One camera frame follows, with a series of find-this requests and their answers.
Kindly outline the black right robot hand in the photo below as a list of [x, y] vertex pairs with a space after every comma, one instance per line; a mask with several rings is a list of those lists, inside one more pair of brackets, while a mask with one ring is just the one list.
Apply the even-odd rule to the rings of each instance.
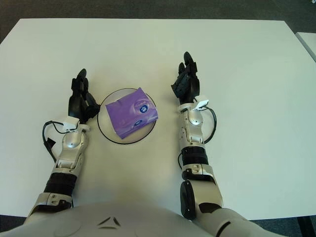
[[172, 91], [178, 98], [180, 105], [193, 103], [196, 96], [199, 96], [200, 85], [197, 77], [197, 64], [189, 52], [184, 53], [184, 63], [178, 67], [178, 77], [171, 85]]

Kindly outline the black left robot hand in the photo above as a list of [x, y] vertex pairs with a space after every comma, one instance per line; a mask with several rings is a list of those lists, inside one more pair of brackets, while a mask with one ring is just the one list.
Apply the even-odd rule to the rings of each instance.
[[69, 98], [68, 116], [79, 119], [81, 124], [94, 118], [100, 111], [92, 94], [88, 91], [89, 82], [86, 78], [86, 69], [82, 69], [76, 78], [72, 79], [72, 95]]

